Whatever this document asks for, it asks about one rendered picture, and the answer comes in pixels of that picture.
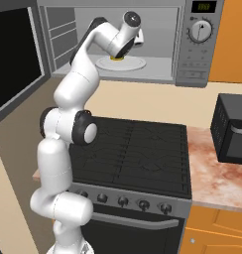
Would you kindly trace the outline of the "orange drawer front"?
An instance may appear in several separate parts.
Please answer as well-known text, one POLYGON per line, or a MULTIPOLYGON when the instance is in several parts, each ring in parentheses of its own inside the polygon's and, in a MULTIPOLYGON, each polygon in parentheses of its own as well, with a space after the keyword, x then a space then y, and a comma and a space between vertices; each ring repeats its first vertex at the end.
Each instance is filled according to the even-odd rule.
POLYGON ((242 212, 193 205, 186 227, 242 237, 242 212))

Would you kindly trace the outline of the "orange cupboard door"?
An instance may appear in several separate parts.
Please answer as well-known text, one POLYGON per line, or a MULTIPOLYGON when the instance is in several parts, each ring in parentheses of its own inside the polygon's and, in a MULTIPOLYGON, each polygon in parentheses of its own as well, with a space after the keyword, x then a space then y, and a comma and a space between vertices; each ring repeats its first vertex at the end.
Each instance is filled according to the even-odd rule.
POLYGON ((242 237, 187 227, 180 254, 242 254, 242 237))

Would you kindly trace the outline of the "black toaster oven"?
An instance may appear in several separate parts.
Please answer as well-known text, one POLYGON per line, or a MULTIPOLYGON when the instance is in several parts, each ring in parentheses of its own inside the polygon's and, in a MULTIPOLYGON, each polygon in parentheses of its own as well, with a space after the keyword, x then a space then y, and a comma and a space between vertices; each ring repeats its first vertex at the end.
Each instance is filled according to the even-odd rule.
POLYGON ((242 165, 242 135, 231 125, 242 129, 242 94, 219 93, 210 126, 217 159, 242 165))

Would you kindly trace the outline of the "grey microwave oven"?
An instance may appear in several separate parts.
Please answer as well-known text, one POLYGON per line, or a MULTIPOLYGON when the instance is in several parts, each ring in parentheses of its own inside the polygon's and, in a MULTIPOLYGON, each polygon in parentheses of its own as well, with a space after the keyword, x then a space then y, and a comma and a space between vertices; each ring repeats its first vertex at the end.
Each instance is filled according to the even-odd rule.
MULTIPOLYGON (((136 45, 127 56, 138 57, 146 65, 132 71, 110 71, 97 67, 104 80, 169 83, 177 86, 207 86, 224 0, 37 0, 48 24, 53 25, 59 11, 71 14, 75 38, 80 40, 89 22, 105 17, 114 26, 122 15, 134 11, 142 19, 144 43, 136 45), (195 43, 189 29, 200 20, 212 26, 210 37, 195 43)), ((95 64, 109 57, 97 46, 89 50, 95 64)))

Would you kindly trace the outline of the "black microwave door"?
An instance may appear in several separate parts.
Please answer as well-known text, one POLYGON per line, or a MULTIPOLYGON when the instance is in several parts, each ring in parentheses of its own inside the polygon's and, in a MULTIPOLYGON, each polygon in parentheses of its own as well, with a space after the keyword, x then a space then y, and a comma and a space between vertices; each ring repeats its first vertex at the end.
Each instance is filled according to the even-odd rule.
POLYGON ((0 0, 0 122, 50 77, 37 0, 0 0))

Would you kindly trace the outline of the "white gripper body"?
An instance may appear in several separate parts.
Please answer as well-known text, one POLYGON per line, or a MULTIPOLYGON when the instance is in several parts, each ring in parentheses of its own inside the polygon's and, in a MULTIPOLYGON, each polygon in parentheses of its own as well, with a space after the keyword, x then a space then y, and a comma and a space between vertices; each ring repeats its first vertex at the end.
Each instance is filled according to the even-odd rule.
POLYGON ((134 44, 135 45, 142 45, 143 43, 144 43, 143 31, 139 30, 137 36, 135 37, 134 44))

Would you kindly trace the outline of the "orange wall cupboard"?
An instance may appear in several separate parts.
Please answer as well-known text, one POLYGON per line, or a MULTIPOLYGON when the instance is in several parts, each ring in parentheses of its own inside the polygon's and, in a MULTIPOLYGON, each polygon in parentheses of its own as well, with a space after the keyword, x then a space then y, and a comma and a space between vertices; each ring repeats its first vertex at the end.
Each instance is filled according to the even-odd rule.
POLYGON ((242 83, 242 0, 224 0, 209 80, 242 83))

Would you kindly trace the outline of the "grey microwave dial knob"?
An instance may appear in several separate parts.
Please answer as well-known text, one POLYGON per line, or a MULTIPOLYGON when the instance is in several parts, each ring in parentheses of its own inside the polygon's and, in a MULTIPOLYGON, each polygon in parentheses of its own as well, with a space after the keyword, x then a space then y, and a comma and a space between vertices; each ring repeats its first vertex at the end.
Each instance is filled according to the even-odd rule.
POLYGON ((205 42, 211 35, 212 26, 208 21, 200 20, 195 22, 189 29, 189 37, 195 43, 205 42))

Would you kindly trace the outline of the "black hob stove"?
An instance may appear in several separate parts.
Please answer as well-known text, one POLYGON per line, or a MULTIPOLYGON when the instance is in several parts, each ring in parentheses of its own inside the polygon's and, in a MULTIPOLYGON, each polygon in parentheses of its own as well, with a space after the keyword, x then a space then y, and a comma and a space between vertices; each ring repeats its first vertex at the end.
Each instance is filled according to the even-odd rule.
POLYGON ((179 124, 97 117, 98 133, 88 146, 71 145, 73 183, 70 190, 86 191, 98 205, 163 214, 161 203, 172 206, 169 216, 187 218, 191 183, 186 127, 179 124), (97 200, 104 193, 107 202, 97 200), (126 206, 118 198, 126 196, 126 206))

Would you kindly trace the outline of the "white round turntable plate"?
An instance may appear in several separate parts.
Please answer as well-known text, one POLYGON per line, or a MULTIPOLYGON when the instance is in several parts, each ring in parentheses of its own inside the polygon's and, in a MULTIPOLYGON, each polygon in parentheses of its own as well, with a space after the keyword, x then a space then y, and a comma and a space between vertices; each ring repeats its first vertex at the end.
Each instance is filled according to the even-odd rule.
POLYGON ((141 69, 146 64, 146 61, 141 58, 129 56, 119 60, 115 60, 111 57, 103 57, 95 63, 98 68, 110 71, 132 71, 141 69))

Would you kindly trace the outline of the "black oven door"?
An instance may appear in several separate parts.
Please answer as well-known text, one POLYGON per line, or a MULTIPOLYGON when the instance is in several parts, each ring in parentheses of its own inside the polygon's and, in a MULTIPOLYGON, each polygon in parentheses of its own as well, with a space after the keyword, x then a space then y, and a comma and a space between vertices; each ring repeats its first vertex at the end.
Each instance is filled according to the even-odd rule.
POLYGON ((91 219, 81 227, 94 254, 179 254, 184 218, 167 229, 143 229, 91 219))

